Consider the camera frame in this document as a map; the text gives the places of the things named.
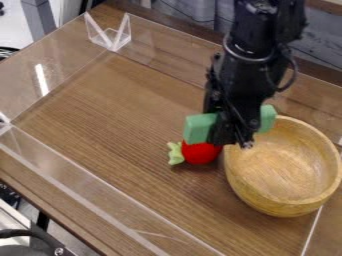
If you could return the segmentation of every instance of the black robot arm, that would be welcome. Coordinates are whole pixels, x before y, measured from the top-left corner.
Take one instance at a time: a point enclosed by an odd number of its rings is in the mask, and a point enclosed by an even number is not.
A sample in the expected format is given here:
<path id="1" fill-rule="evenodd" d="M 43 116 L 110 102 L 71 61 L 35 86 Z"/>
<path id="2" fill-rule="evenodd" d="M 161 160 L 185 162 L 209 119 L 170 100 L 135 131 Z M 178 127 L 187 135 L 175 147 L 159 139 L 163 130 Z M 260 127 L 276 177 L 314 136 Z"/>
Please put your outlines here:
<path id="1" fill-rule="evenodd" d="M 288 43 L 306 26 L 305 0 L 236 0 L 236 20 L 213 57 L 207 74 L 205 113 L 217 112 L 209 142 L 253 146 L 261 127 L 261 106 L 296 80 L 297 64 Z M 286 68 L 293 77 L 280 86 Z"/>

